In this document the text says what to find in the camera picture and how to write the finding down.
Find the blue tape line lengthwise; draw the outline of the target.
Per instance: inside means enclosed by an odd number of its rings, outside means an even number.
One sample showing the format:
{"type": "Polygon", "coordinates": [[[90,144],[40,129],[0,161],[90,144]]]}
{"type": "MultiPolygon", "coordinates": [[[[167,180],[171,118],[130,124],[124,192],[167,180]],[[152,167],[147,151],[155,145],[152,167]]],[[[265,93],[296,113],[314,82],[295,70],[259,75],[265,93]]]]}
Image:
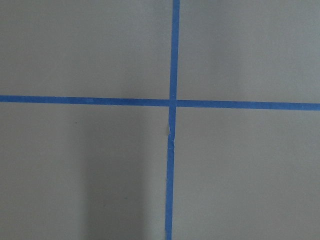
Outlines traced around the blue tape line lengthwise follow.
{"type": "Polygon", "coordinates": [[[174,203],[175,136],[178,87],[180,1],[172,1],[171,55],[166,162],[165,239],[172,239],[174,203]]]}

